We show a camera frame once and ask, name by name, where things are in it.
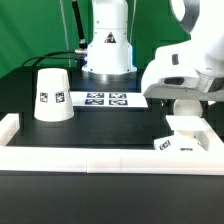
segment sticker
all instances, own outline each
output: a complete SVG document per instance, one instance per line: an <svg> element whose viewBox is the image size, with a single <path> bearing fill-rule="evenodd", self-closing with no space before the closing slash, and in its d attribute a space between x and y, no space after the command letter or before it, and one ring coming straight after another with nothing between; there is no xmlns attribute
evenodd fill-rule
<svg viewBox="0 0 224 224"><path fill-rule="evenodd" d="M115 38L112 32L109 33L107 39L104 41L105 43L109 43L109 44L115 44Z"/></svg>
<svg viewBox="0 0 224 224"><path fill-rule="evenodd" d="M128 101L127 100L109 100L109 105L112 105L112 106L127 106Z"/></svg>
<svg viewBox="0 0 224 224"><path fill-rule="evenodd" d="M104 98L104 93L87 93L87 98Z"/></svg>
<svg viewBox="0 0 224 224"><path fill-rule="evenodd" d="M40 93L40 102L47 103L47 101L48 101L48 94Z"/></svg>
<svg viewBox="0 0 224 224"><path fill-rule="evenodd" d="M125 93L110 93L109 98L127 99L127 94L125 94Z"/></svg>
<svg viewBox="0 0 224 224"><path fill-rule="evenodd" d="M192 148L180 148L181 151L193 151Z"/></svg>
<svg viewBox="0 0 224 224"><path fill-rule="evenodd" d="M159 146L160 150L164 150L170 146L170 141L164 142L162 145Z"/></svg>
<svg viewBox="0 0 224 224"><path fill-rule="evenodd" d="M56 93L55 97L56 97L56 103L65 102L65 94L63 92L62 93Z"/></svg>
<svg viewBox="0 0 224 224"><path fill-rule="evenodd" d="M104 105L104 100L101 100L101 99L86 99L85 105Z"/></svg>

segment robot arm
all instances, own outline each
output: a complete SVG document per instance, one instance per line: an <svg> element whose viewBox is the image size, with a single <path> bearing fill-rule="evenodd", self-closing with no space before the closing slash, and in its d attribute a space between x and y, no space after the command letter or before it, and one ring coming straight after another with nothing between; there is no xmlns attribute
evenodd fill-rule
<svg viewBox="0 0 224 224"><path fill-rule="evenodd" d="M187 98L199 99L203 94L221 90L224 84L224 2L170 0L170 4L191 40L157 50L155 60L143 75L142 93L153 97L154 88L162 88L179 91L171 98L185 96L189 91Z"/></svg>

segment white block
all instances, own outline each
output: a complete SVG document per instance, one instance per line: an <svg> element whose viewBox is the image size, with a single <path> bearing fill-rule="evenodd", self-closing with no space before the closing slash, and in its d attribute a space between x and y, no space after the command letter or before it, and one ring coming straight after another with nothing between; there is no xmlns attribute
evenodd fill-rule
<svg viewBox="0 0 224 224"><path fill-rule="evenodd" d="M0 146L6 146L19 128L19 115L7 114L0 122Z"/></svg>

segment white cup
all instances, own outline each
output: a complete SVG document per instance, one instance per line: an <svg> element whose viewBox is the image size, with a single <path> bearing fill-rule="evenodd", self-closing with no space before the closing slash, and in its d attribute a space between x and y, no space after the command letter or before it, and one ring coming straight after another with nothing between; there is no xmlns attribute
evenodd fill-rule
<svg viewBox="0 0 224 224"><path fill-rule="evenodd" d="M41 121L64 121L74 116L65 69L38 71L34 117Z"/></svg>

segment white foam block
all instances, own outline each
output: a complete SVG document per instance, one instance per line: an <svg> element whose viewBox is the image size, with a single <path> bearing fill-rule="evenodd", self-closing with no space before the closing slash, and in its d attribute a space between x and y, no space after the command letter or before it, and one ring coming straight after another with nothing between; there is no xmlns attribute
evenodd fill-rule
<svg viewBox="0 0 224 224"><path fill-rule="evenodd" d="M0 122L0 146L6 146L19 128L19 115L7 114Z"/></svg>
<svg viewBox="0 0 224 224"><path fill-rule="evenodd" d="M206 131L207 125L197 116L170 116L166 119L173 131Z"/></svg>

